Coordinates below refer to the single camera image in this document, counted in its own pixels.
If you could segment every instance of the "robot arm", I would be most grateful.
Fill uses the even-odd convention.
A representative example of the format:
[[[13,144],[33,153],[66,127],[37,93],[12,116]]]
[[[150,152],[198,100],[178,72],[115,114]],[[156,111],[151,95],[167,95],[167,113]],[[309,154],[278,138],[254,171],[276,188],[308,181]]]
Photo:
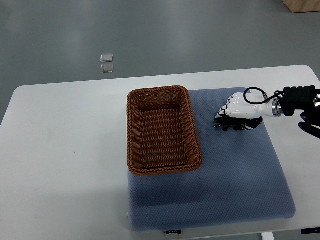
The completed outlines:
[[[248,93],[251,89],[259,90],[262,94]],[[235,130],[251,130],[262,123],[262,116],[280,117],[284,114],[291,117],[295,110],[304,110],[301,114],[304,122],[300,122],[299,127],[320,138],[320,129],[317,128],[320,127],[320,89],[313,85],[285,87],[269,98],[256,87],[250,87],[244,93],[237,92],[220,108],[214,127],[225,125],[224,131],[231,126]]]

